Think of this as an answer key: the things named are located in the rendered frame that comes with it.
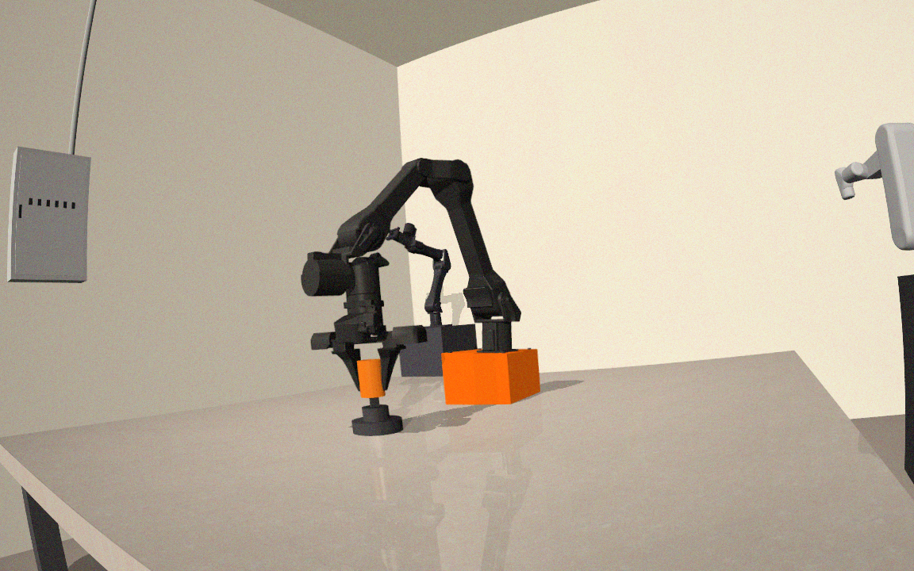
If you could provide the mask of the orange knob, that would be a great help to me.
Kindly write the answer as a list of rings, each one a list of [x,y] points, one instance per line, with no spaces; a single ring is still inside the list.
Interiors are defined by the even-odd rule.
[[[384,397],[380,360],[359,360],[360,397]]]

